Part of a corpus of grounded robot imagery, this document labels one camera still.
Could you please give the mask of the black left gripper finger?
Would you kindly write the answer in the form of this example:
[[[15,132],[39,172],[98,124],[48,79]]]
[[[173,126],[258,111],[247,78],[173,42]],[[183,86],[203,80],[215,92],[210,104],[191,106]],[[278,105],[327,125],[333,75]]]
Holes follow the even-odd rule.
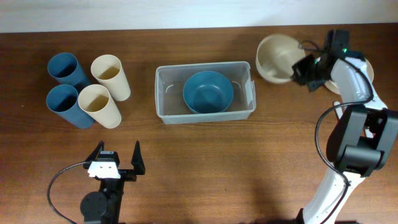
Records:
[[[93,152],[85,159],[85,162],[91,162],[97,159],[98,155],[104,149],[104,142],[100,141]]]
[[[134,151],[131,159],[131,164],[134,168],[134,173],[136,175],[144,175],[146,173],[146,168],[141,154],[140,142],[136,141],[134,146]]]

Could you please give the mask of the cream bowl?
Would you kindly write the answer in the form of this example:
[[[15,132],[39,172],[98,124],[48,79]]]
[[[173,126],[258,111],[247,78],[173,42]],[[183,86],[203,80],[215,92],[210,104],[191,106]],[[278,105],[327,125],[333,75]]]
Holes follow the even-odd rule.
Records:
[[[272,34],[259,43],[256,52],[256,68],[268,82],[283,84],[292,81],[292,66],[305,57],[295,38],[284,34]]]
[[[354,65],[356,68],[360,69],[368,77],[368,80],[371,83],[373,82],[374,70],[367,59],[365,61],[362,61],[358,58],[347,57],[345,58],[345,60]],[[343,93],[348,93],[349,91],[353,90],[352,87],[361,87],[362,90],[364,90],[365,87],[365,84],[354,84],[354,81],[359,81],[360,79],[362,79],[363,82],[363,78],[361,75],[354,74],[355,70],[352,68],[351,65],[346,65],[346,67],[348,68],[348,77],[340,78],[337,82],[334,82],[332,80],[328,80],[327,82],[325,82],[325,86],[337,95],[341,94],[340,84],[342,84]]]

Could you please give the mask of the cream cup front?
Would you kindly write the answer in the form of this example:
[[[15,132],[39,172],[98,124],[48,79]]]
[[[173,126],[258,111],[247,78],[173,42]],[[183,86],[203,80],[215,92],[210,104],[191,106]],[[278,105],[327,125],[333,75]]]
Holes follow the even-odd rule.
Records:
[[[122,116],[108,89],[92,84],[80,92],[79,107],[105,128],[113,129],[121,124]]]

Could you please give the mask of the blue bowl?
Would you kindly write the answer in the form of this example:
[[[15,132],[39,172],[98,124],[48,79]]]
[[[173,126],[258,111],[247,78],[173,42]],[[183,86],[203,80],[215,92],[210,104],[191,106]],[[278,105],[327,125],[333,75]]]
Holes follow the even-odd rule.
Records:
[[[222,73],[203,71],[185,82],[182,95],[193,113],[221,113],[231,105],[234,90],[230,80]]]

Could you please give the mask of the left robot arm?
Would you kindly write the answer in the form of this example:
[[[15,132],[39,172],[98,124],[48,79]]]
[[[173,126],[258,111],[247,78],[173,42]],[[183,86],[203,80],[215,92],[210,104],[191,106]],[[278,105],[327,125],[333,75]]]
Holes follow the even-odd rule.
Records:
[[[141,155],[139,141],[136,141],[131,164],[132,169],[120,169],[116,151],[106,151],[100,141],[94,151],[86,158],[83,168],[91,178],[100,181],[97,191],[84,196],[80,212],[84,223],[118,223],[124,184],[135,182],[138,175],[144,175],[146,168]]]

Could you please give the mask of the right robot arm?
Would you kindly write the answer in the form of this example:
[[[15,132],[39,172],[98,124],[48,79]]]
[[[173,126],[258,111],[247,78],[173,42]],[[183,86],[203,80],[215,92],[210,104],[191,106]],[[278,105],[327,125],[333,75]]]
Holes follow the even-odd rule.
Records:
[[[317,90],[328,80],[339,88],[342,103],[327,109],[315,126],[315,147],[326,174],[295,223],[334,223],[353,190],[386,164],[397,137],[397,112],[378,97],[363,53],[349,48],[349,31],[329,30],[322,48],[292,66],[292,79]]]

